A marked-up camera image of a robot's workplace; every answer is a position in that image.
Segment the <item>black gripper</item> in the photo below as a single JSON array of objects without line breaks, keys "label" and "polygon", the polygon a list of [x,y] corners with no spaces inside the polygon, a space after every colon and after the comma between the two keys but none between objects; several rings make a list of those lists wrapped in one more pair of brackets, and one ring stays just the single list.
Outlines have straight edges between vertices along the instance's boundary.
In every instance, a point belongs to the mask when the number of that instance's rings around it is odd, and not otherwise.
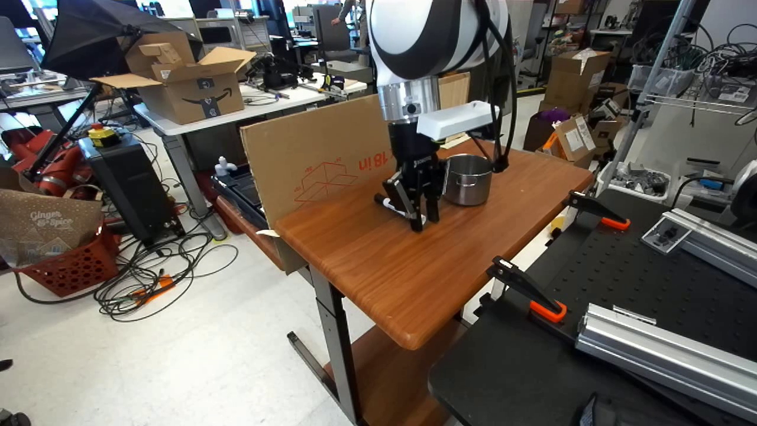
[{"label": "black gripper", "polygon": [[403,201],[409,228],[422,231],[426,224],[422,193],[426,193],[426,212],[432,222],[441,221],[441,184],[442,160],[439,158],[439,144],[422,135],[414,124],[390,124],[390,151],[395,156],[395,173],[384,182],[387,193],[393,201]]}]

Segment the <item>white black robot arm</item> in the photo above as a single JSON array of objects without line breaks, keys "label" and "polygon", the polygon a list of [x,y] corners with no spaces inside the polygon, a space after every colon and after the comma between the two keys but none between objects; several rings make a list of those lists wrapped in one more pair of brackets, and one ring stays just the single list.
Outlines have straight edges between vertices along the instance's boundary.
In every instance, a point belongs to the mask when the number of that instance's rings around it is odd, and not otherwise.
[{"label": "white black robot arm", "polygon": [[501,137],[501,106],[517,100],[512,9],[506,0],[371,0],[368,31],[395,156],[378,203],[422,231],[441,221],[442,135],[426,125],[441,114],[441,76],[484,72],[486,121],[466,132],[493,143],[494,173],[509,169],[514,137]]}]

